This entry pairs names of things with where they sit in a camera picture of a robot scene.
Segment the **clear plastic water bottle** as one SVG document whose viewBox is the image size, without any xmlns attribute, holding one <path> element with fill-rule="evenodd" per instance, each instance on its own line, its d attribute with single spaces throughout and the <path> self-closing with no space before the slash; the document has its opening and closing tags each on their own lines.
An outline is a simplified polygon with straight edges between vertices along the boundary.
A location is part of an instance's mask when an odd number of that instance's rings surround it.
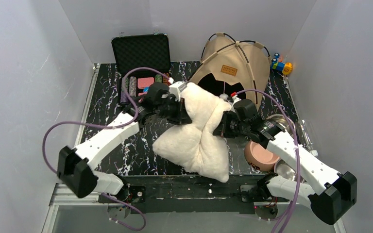
<svg viewBox="0 0 373 233">
<path fill-rule="evenodd" d="M 316 135 L 314 133 L 312 124 L 305 119 L 299 119 L 295 123 L 296 133 L 299 139 L 299 144 L 309 151 L 313 156 L 318 157 L 319 153 L 316 144 Z"/>
</svg>

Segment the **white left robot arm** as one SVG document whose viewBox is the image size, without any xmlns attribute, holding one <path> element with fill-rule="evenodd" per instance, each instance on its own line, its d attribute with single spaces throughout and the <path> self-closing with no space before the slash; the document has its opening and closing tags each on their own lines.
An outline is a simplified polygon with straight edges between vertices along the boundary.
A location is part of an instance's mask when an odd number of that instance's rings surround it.
<svg viewBox="0 0 373 233">
<path fill-rule="evenodd" d="M 115 174 L 96 171 L 97 165 L 127 138 L 137 134 L 157 118 L 175 125 L 192 123 L 181 93 L 186 82 L 169 86 L 153 83 L 146 94 L 129 98 L 130 104 L 107 126 L 89 140 L 74 148 L 65 146 L 59 152 L 57 176 L 78 197 L 91 193 L 117 195 L 126 187 Z"/>
</svg>

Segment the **white fluffy cushion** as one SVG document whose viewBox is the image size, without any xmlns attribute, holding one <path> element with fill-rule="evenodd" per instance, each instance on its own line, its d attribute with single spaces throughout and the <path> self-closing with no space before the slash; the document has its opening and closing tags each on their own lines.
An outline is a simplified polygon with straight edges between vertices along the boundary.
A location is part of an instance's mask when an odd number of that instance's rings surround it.
<svg viewBox="0 0 373 233">
<path fill-rule="evenodd" d="M 231 109 L 231 104 L 194 83 L 188 83 L 181 96 L 192 123 L 174 125 L 163 132 L 153 143 L 154 153 L 183 167 L 186 172 L 227 182 L 227 144 L 213 132 L 220 124 L 223 112 Z"/>
</svg>

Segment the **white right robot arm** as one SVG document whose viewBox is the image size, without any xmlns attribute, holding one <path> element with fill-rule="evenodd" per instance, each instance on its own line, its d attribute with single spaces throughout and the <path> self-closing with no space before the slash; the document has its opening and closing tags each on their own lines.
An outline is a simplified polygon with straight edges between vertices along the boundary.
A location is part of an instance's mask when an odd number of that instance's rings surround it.
<svg viewBox="0 0 373 233">
<path fill-rule="evenodd" d="M 301 145 L 284 126 L 272 119 L 263 119 L 255 104 L 239 100 L 224 111 L 216 136 L 235 138 L 246 136 L 264 149 L 276 154 L 306 183 L 297 184 L 274 172 L 269 172 L 248 191 L 247 197 L 284 198 L 309 207 L 322 222 L 334 225 L 353 205 L 357 197 L 357 178 L 351 172 L 340 173 L 327 166 Z"/>
</svg>

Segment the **tan fabric pet tent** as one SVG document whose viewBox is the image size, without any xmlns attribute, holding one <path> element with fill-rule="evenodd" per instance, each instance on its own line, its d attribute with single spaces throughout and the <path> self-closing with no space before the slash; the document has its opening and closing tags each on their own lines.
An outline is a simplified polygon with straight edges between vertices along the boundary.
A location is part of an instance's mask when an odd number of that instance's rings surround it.
<svg viewBox="0 0 373 233">
<path fill-rule="evenodd" d="M 221 91 L 231 94 L 241 87 L 245 92 L 240 98 L 250 99 L 259 108 L 270 78 L 271 62 L 271 54 L 263 44 L 214 33 L 207 40 L 200 66 L 189 81 L 209 92 L 219 86 Z"/>
</svg>

